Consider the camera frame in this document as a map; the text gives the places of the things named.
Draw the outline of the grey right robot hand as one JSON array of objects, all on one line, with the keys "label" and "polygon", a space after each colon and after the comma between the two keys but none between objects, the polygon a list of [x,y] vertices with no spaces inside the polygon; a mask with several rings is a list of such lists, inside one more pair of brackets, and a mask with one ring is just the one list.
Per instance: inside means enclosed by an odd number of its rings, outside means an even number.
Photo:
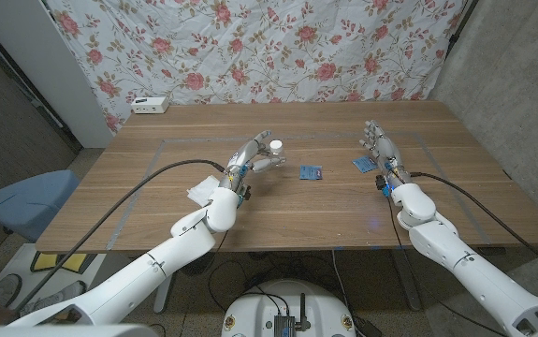
[{"label": "grey right robot hand", "polygon": [[365,122],[364,139],[359,143],[370,152],[371,158],[391,189],[412,181],[410,173],[403,166],[397,145],[376,121]]}]

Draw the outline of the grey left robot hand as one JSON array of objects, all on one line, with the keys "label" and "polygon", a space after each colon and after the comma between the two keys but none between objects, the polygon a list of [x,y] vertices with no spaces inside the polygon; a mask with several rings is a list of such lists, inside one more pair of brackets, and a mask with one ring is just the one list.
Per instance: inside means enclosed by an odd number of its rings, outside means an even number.
[{"label": "grey left robot hand", "polygon": [[280,139],[264,142],[270,135],[270,130],[260,132],[231,156],[225,175],[219,182],[220,187],[237,192],[249,171],[260,173],[286,162],[284,144]]}]

